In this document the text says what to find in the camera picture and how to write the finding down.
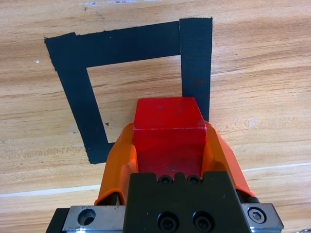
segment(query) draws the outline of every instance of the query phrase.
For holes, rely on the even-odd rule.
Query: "wooden table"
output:
[[[213,17],[210,122],[284,232],[311,227],[309,0],[3,0],[0,232],[42,233],[56,208],[92,205],[104,171],[88,162],[44,38],[185,17]],[[179,56],[89,68],[108,140],[138,98],[181,96],[180,72]]]

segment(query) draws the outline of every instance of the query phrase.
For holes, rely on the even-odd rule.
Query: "red cube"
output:
[[[148,98],[137,102],[134,144],[138,171],[174,177],[201,175],[206,125],[194,98]]]

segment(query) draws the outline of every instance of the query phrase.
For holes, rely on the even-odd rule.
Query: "light wooden surface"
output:
[[[2,0],[0,232],[45,232],[56,208],[94,202],[104,171],[88,162],[44,37],[183,17],[213,17],[210,122],[252,191],[284,232],[311,227],[309,0]],[[88,69],[109,141],[138,98],[181,95],[179,59]]]

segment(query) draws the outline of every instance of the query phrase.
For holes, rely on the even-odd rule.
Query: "black tape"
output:
[[[183,97],[194,97],[204,120],[209,120],[212,18],[179,21]]]
[[[188,20],[193,22],[193,19],[183,19],[181,32],[179,32],[179,22],[169,22],[86,35],[69,33],[45,39],[92,164],[106,162],[114,143],[108,143],[86,68],[180,55],[180,49],[183,52],[182,61],[186,61],[187,67],[190,65],[189,51],[186,50],[187,46],[180,44],[179,34],[184,35],[189,30],[187,26],[185,27]],[[211,34],[211,28],[206,27],[206,30],[210,30],[208,33]],[[204,39],[207,38],[201,38],[201,43],[204,43]],[[190,44],[183,39],[181,43]],[[210,82],[209,76],[203,73],[199,75],[200,82],[204,77],[208,78],[201,86],[203,89],[200,89],[199,85],[193,85],[194,80],[191,82],[184,80],[196,79],[192,75],[193,72],[188,72],[187,69],[184,71],[184,67],[182,64],[183,96],[195,97],[206,119],[208,109],[205,104],[202,104],[206,102],[202,98],[207,97],[209,103],[209,93],[197,95],[196,92],[203,93],[206,90],[206,84]]]

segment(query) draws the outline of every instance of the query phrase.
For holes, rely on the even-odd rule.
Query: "screw hole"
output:
[[[173,180],[170,176],[161,176],[159,182],[162,184],[171,184],[173,183]]]
[[[193,214],[193,224],[196,229],[202,233],[211,232],[214,229],[215,222],[212,216],[206,211],[197,211]]]
[[[87,226],[91,224],[95,219],[95,211],[92,209],[86,209],[81,211],[78,216],[78,223],[82,226]]]
[[[159,215],[158,226],[163,233],[173,233],[179,227],[178,217],[172,212],[164,212]]]

